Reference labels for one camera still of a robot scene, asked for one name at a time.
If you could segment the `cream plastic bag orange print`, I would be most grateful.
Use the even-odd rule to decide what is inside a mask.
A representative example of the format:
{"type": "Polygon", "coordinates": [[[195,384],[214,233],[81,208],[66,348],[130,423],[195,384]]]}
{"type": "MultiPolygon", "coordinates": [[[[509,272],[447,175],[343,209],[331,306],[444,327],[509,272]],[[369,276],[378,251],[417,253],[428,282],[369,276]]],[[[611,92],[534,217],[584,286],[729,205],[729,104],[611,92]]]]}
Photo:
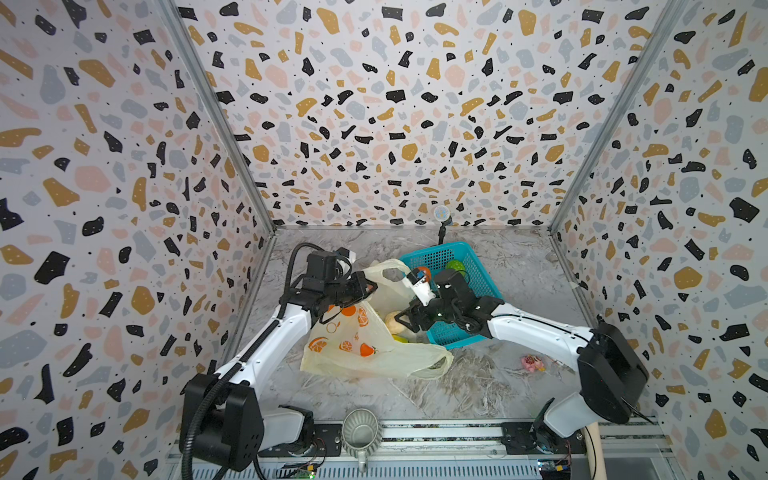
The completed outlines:
{"type": "Polygon", "coordinates": [[[414,298],[403,283],[409,269],[398,259],[389,259],[363,270],[378,284],[370,297],[341,309],[332,306],[309,333],[300,369],[305,373],[343,378],[390,378],[434,380],[445,375],[453,355],[444,347],[422,343],[414,333],[399,335],[400,343],[385,325],[391,312],[405,310],[414,298]]]}

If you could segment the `green lime fruit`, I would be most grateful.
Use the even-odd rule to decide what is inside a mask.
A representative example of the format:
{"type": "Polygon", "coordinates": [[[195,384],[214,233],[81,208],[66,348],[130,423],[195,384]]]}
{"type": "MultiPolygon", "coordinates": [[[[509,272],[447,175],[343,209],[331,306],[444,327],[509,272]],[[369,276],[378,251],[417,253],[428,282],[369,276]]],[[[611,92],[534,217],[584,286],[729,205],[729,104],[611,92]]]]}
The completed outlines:
{"type": "Polygon", "coordinates": [[[446,269],[455,270],[461,273],[466,271],[465,265],[459,260],[451,260],[445,265],[446,269]]]}

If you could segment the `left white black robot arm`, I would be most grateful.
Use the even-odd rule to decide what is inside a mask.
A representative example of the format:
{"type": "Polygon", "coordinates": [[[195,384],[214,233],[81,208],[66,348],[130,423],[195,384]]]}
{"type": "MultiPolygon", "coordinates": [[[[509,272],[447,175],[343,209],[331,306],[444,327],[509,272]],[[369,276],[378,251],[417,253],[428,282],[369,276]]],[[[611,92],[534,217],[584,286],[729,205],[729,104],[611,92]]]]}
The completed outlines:
{"type": "Polygon", "coordinates": [[[259,398],[293,346],[331,307],[343,310],[372,295],[377,285],[353,268],[346,248],[307,244],[307,267],[286,274],[272,317],[247,345],[215,372],[195,375],[183,392],[180,476],[193,476],[194,460],[218,466],[215,476],[258,467],[258,455],[273,447],[293,454],[317,450],[314,415],[298,407],[265,411],[259,398]]]}

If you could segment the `orange fruit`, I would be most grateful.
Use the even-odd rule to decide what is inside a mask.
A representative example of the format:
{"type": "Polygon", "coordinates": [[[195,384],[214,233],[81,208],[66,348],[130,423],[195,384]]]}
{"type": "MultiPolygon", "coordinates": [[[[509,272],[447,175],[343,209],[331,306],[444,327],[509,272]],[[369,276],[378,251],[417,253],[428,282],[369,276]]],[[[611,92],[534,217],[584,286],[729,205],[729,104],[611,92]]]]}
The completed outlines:
{"type": "Polygon", "coordinates": [[[427,268],[427,267],[418,267],[418,270],[423,274],[424,278],[427,281],[431,281],[432,280],[432,273],[431,273],[429,268],[427,268]]]}

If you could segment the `beige peach fruit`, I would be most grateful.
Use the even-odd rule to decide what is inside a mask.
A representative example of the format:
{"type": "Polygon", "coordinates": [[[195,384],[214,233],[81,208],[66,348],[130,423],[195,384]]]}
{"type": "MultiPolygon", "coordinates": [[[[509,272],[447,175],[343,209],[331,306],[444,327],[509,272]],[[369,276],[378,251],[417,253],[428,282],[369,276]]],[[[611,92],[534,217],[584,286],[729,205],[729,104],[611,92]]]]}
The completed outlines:
{"type": "Polygon", "coordinates": [[[385,325],[391,335],[399,335],[406,327],[396,320],[396,312],[391,312],[385,317],[385,325]]]}

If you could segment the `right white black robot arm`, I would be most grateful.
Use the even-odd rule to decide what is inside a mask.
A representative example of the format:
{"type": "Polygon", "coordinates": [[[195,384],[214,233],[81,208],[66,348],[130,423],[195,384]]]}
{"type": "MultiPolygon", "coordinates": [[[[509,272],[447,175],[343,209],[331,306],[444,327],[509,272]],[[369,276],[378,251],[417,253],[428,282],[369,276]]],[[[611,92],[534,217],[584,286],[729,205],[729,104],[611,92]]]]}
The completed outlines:
{"type": "Polygon", "coordinates": [[[452,269],[431,280],[414,269],[401,284],[413,299],[395,319],[412,332],[452,324],[469,334],[531,348],[578,375],[574,393],[559,402],[549,400],[539,412],[531,427],[534,437],[568,438],[601,420],[626,424],[637,413],[649,373],[617,327],[606,322],[594,328],[565,324],[497,297],[478,296],[452,269]]]}

